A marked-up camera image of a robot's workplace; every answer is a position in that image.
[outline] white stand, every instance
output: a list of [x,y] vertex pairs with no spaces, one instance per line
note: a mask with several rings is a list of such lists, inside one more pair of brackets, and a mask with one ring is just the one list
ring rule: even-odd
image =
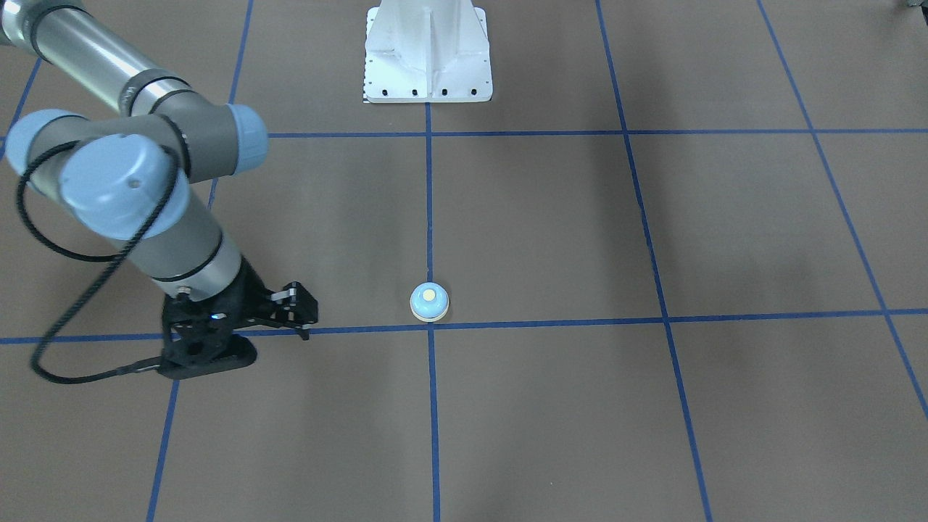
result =
[[488,101],[486,13],[470,0],[381,0],[367,13],[364,100]]

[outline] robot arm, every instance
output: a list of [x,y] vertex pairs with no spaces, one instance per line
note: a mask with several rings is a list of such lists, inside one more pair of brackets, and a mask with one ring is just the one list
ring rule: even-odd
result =
[[[237,328],[294,329],[304,340],[317,302],[300,283],[267,290],[188,183],[257,167],[267,154],[261,118],[216,106],[88,15],[79,0],[0,0],[9,43],[60,67],[122,117],[91,122],[38,111],[6,139],[21,176],[43,152],[74,147],[36,166],[31,186],[117,248],[135,235],[176,176],[173,191],[128,259],[165,292],[164,349],[146,369],[174,379],[255,361]],[[171,161],[170,152],[176,159]],[[179,167],[171,172],[173,165]]]

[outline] black cable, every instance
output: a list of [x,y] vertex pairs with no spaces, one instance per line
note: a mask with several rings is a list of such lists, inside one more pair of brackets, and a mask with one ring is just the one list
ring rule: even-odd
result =
[[49,150],[46,150],[42,154],[39,154],[38,158],[35,158],[32,163],[29,163],[29,166],[26,167],[26,172],[22,173],[22,178],[19,180],[19,184],[16,187],[16,212],[19,213],[19,219],[22,221],[22,224],[26,226],[26,229],[32,234],[32,236],[39,241],[41,244],[47,246],[58,254],[64,255],[71,259],[76,259],[78,261],[84,261],[87,263],[108,263],[116,258],[116,254],[113,255],[86,255],[78,254],[72,252],[64,247],[61,247],[55,244],[53,241],[49,240],[38,228],[35,227],[32,220],[29,218],[29,213],[26,212],[26,184],[29,183],[29,180],[32,179],[32,174],[35,173],[35,170],[39,168],[40,165],[50,160],[56,154],[60,154],[65,150],[71,150],[77,145],[77,141],[69,141],[68,143],[62,143],[56,145]]
[[[76,145],[76,142],[70,142],[70,143],[63,143],[61,145],[53,147],[49,151],[39,155],[39,157],[36,158],[35,161],[29,164],[29,167],[26,169],[26,172],[23,173],[22,178],[19,180],[19,184],[17,185],[17,204],[18,204],[17,207],[18,209],[21,208],[23,212],[23,214],[20,216],[23,216],[25,214],[25,207],[19,205],[19,202],[21,201],[21,194],[25,190],[26,184],[29,183],[29,179],[32,176],[32,173],[35,172],[35,170],[39,168],[39,166],[41,166],[43,162],[48,161],[48,159],[54,156],[55,154],[58,154],[64,150],[73,149],[75,145]],[[52,340],[55,339],[55,336],[58,335],[58,332],[60,332],[61,329],[64,328],[65,325],[68,324],[68,322],[71,321],[71,319],[73,319],[74,316],[77,315],[79,311],[81,311],[81,308],[83,308],[84,305],[86,305],[87,302],[90,301],[90,299],[94,296],[94,294],[96,294],[97,291],[99,291],[100,287],[102,287],[110,279],[113,273],[116,272],[116,269],[119,268],[122,262],[125,261],[125,259],[129,256],[129,254],[132,253],[132,251],[135,249],[138,243],[142,241],[142,238],[145,236],[146,233],[148,233],[148,230],[151,228],[151,226],[154,225],[155,221],[158,219],[158,216],[161,215],[161,211],[164,210],[164,206],[171,199],[171,195],[172,193],[174,193],[174,185],[177,182],[177,167],[178,167],[177,156],[176,154],[174,154],[173,150],[167,149],[166,147],[162,147],[162,148],[164,149],[165,153],[167,153],[168,157],[171,159],[171,166],[170,166],[170,169],[168,170],[169,178],[168,178],[167,190],[161,196],[161,199],[158,201],[158,204],[155,205],[154,210],[151,211],[151,214],[145,220],[145,223],[142,224],[142,227],[139,228],[138,232],[136,232],[135,235],[132,237],[132,239],[130,239],[122,247],[122,249],[120,250],[118,254],[111,256],[110,263],[103,270],[103,272],[101,272],[100,275],[97,276],[97,279],[93,283],[91,283],[91,285],[87,287],[86,290],[84,290],[84,293],[81,294],[81,296],[78,297],[76,301],[74,301],[74,304],[71,305],[71,307],[69,307],[68,310],[64,314],[62,314],[60,318],[58,318],[55,324],[53,324],[51,328],[49,328],[48,331],[45,332],[45,335],[42,336],[42,339],[39,341],[39,344],[35,347],[35,350],[32,352],[32,357],[30,358],[29,364],[32,367],[32,370],[38,373],[39,376],[42,377],[43,379],[46,379],[47,381],[51,381],[52,383],[56,383],[59,385],[79,385],[83,383],[92,383],[94,381],[99,381],[101,379],[106,379],[108,377],[115,377],[116,375],[124,375],[126,373],[139,373],[139,372],[145,372],[148,370],[154,370],[159,367],[161,358],[152,358],[152,359],[143,359],[143,360],[134,362],[126,366],[114,368],[113,370],[110,370],[108,372],[95,373],[93,375],[85,375],[83,377],[63,377],[61,375],[55,375],[54,373],[49,372],[48,370],[43,368],[42,365],[40,364],[40,359],[45,353],[45,350],[48,348],[48,345],[51,344]]]

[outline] silver metal tube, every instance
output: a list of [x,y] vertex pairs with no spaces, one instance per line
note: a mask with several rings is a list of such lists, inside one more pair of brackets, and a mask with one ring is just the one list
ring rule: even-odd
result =
[[122,88],[158,66],[141,51],[77,9],[58,9],[35,29],[35,46],[45,58],[115,111]]

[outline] light blue cap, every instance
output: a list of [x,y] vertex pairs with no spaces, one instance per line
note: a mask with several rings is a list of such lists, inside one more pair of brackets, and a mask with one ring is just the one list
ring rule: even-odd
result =
[[22,173],[26,172],[26,167],[29,166],[29,149],[35,137],[46,125],[65,116],[83,118],[80,114],[61,109],[42,109],[20,119],[13,125],[13,128],[9,129],[9,136],[6,137],[6,158],[17,174],[22,176]]
[[[168,186],[171,160],[157,143],[133,134],[110,135],[78,149],[58,177],[61,199],[88,228],[101,236],[127,241],[155,210]],[[180,169],[171,199],[145,234],[157,236],[187,209],[190,186]]]
[[226,105],[232,111],[232,117],[235,118],[235,126],[238,130],[238,163],[233,175],[252,168],[257,168],[264,163],[267,157],[269,139],[267,137],[267,127],[264,126],[264,120],[251,107],[247,105]]
[[448,312],[448,292],[434,282],[423,282],[409,297],[412,315],[418,320],[435,322]]

